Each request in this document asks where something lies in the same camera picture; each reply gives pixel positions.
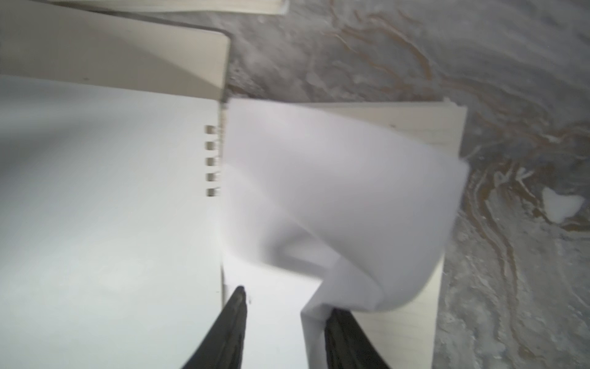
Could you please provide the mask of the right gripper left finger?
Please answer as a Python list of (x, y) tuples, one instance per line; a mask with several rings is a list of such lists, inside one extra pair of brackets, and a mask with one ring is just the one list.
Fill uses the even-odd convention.
[(183, 369), (240, 369), (247, 325), (247, 295), (237, 287)]

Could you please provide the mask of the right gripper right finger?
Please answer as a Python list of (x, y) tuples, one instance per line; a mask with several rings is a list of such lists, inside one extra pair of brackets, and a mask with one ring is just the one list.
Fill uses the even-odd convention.
[(390, 369), (350, 311), (332, 310), (324, 338), (329, 369)]

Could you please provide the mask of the large cream notebook blue label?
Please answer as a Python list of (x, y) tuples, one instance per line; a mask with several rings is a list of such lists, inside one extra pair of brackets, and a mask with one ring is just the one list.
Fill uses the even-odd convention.
[(228, 99), (229, 54), (2, 2), (2, 367), (182, 368), (239, 286), (241, 368), (328, 368), (335, 308), (431, 366), (466, 107)]

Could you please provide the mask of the cream spiral notebook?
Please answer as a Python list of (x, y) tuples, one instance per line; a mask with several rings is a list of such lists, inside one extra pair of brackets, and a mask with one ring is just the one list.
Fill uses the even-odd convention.
[(59, 0), (52, 3), (111, 12), (230, 12), (283, 15), (287, 0)]

